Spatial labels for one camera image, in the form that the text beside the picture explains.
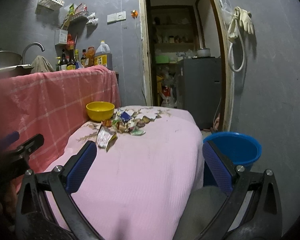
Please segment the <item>left hand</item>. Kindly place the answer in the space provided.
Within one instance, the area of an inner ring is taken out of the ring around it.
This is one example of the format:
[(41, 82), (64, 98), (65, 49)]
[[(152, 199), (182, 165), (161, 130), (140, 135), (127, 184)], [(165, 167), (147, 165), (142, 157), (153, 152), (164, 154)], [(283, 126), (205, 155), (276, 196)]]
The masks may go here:
[(0, 229), (12, 231), (15, 226), (17, 193), (13, 181), (0, 182)]

